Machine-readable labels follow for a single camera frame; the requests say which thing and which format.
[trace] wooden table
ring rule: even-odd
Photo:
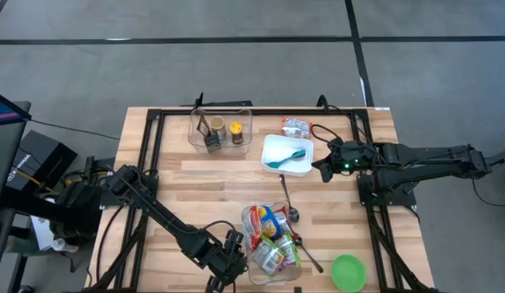
[[[128,109],[116,154],[115,168],[123,164],[137,164],[146,113],[145,107]],[[397,142],[390,111],[369,108],[368,113],[374,141]],[[344,140],[352,139],[350,123],[346,117],[295,116],[295,118],[326,125]],[[249,152],[238,157],[198,154],[187,141],[189,120],[189,116],[166,117],[158,165],[160,189],[157,198],[180,219],[198,227],[216,220],[228,220],[241,230],[240,213],[245,207],[286,200],[278,175],[263,171],[260,163],[264,137],[270,133],[279,133],[282,116],[254,116]],[[327,139],[332,138],[324,131],[318,133]],[[153,139],[154,135],[150,138],[148,163]],[[312,141],[314,160],[322,159],[329,153],[324,142],[314,138]],[[330,278],[330,268],[336,257],[347,253],[359,258],[366,267],[367,284],[362,291],[378,291],[367,214],[359,203],[355,177],[336,175],[331,182],[322,183],[319,171],[313,169],[305,177],[287,176],[286,180],[292,205],[301,214],[300,221],[293,228],[302,236],[305,248],[325,271],[318,273],[307,255],[300,251],[302,274],[297,280],[255,286],[249,281],[248,273],[244,273],[236,280],[237,291],[292,292],[295,286],[301,286],[304,292],[338,292]],[[114,211],[115,208],[104,211],[99,236],[103,234]],[[389,213],[395,243],[401,257],[421,282],[433,286],[417,219],[402,207],[389,207]],[[101,275],[121,249],[126,216],[127,208],[117,216],[108,231],[100,263]],[[225,225],[210,228],[210,231],[220,239],[224,239],[227,230],[228,227]],[[90,263],[93,275],[97,265],[99,242],[100,237],[97,237],[94,257]],[[133,259],[132,254],[126,265],[125,286],[130,282]],[[389,259],[385,252],[384,259],[388,284],[392,286]],[[138,284],[139,292],[201,292],[205,290],[209,275],[209,269],[199,269],[180,252],[175,239],[166,230],[153,220],[149,221]],[[226,291],[232,291],[232,288],[227,287]]]

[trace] blue plastic spoon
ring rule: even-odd
[[[267,163],[267,166],[271,167],[271,168],[279,168],[279,166],[281,166],[283,163],[285,163],[286,161],[290,160],[290,159],[297,159],[297,158],[301,158],[305,156],[305,150],[301,150],[301,151],[297,151],[295,152],[294,154],[292,154],[290,157],[288,157],[287,159],[283,159],[283,160],[280,160],[278,162],[270,162],[270,163]]]

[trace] food packet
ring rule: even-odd
[[[280,270],[283,262],[282,251],[265,235],[261,236],[258,248],[252,253],[252,258],[270,276]]]
[[[261,222],[261,233],[267,238],[276,238],[281,235],[278,222],[269,207],[258,207],[258,215]]]
[[[310,138],[311,123],[293,118],[283,118],[282,133],[290,138]]]
[[[283,258],[281,269],[289,265],[301,266],[300,257],[296,251],[296,244],[292,241],[292,235],[288,232],[283,234],[278,240],[274,241],[277,247],[285,254]]]
[[[255,250],[259,244],[261,235],[261,223],[258,216],[257,206],[251,207],[248,215],[244,218],[243,233],[245,242]]]
[[[278,222],[280,233],[285,234],[288,232],[292,236],[292,239],[294,239],[296,233],[292,230],[292,227],[288,222],[287,207],[283,207],[275,211],[274,218],[276,218],[276,221]]]

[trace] green plastic bowl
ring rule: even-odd
[[[338,256],[332,263],[332,281],[344,292],[358,292],[367,281],[365,266],[355,256]]]

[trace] monitor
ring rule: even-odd
[[[26,111],[0,95],[0,125],[17,123],[32,118]]]

